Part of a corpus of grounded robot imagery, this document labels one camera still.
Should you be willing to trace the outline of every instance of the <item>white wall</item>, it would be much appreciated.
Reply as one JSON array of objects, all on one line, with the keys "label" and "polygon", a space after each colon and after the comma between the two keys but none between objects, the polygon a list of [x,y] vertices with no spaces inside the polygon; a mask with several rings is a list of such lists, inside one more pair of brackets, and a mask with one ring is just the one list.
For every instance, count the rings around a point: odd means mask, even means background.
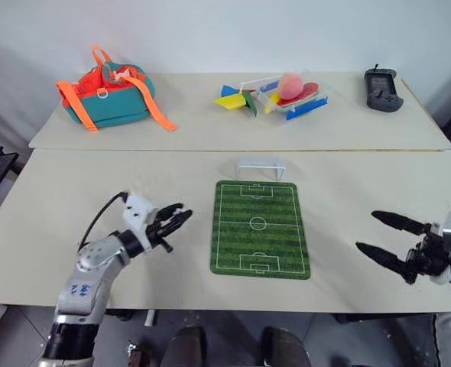
[{"label": "white wall", "polygon": [[0,141],[20,149],[98,43],[149,72],[396,69],[451,116],[451,0],[0,1]]}]

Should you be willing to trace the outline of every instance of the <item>green block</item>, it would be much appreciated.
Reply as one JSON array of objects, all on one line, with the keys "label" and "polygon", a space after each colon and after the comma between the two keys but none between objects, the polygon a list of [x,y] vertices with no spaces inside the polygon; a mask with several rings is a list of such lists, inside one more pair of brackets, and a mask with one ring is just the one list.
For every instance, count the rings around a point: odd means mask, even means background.
[{"label": "green block", "polygon": [[224,275],[310,278],[297,187],[284,182],[219,181],[210,269]]},{"label": "green block", "polygon": [[253,96],[247,90],[242,91],[242,95],[246,100],[246,106],[251,109],[251,112],[256,116],[258,114],[258,110],[256,109],[255,101],[253,100]]}]

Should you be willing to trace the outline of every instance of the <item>white table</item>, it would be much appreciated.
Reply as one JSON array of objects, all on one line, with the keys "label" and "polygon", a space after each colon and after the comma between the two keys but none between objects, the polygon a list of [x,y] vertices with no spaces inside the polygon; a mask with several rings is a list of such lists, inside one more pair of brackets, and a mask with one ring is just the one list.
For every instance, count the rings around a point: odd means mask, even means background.
[{"label": "white table", "polygon": [[257,118],[248,109],[228,111],[213,103],[223,84],[256,80],[271,74],[157,74],[161,111],[179,128],[166,132],[153,119],[97,133],[71,120],[58,106],[31,141],[32,148],[131,151],[312,151],[451,149],[440,128],[400,79],[404,105],[385,113],[366,106],[362,73],[321,73],[314,77],[333,89],[329,103],[287,122],[284,115]]},{"label": "white table", "polygon": [[[451,210],[451,152],[260,154],[280,157],[284,181],[297,184],[312,268],[307,281],[210,271],[215,184],[234,179],[241,155],[37,149],[0,209],[0,303],[54,305],[85,228],[110,196],[131,189],[157,206],[183,201],[194,214],[169,238],[174,252],[157,248],[121,273],[110,307],[451,311],[450,284],[420,277],[409,286],[355,247],[361,240],[403,258],[417,242],[372,218],[374,209],[442,222]],[[244,179],[270,175],[251,171]],[[90,239],[121,229],[121,212],[121,204],[112,207]]]}]

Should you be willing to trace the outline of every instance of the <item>yellow block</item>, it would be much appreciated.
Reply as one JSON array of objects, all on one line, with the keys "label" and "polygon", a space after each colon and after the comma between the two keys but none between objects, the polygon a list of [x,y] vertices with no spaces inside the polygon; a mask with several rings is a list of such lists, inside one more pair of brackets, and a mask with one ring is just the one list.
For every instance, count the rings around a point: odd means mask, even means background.
[{"label": "yellow block", "polygon": [[230,96],[220,97],[213,101],[225,109],[239,109],[246,106],[246,99],[242,94],[232,94]]},{"label": "yellow block", "polygon": [[268,101],[268,104],[264,107],[264,113],[268,114],[272,111],[273,105],[276,105],[280,101],[280,95],[278,93],[273,93]]}]

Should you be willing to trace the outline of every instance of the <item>game controller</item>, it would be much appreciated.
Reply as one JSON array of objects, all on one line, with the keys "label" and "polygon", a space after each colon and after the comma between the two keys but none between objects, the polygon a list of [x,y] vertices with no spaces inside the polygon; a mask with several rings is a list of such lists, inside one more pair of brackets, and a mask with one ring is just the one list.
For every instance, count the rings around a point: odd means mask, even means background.
[{"label": "game controller", "polygon": [[383,112],[397,111],[404,100],[395,91],[394,78],[397,75],[392,69],[368,69],[365,71],[366,104],[371,109]]}]

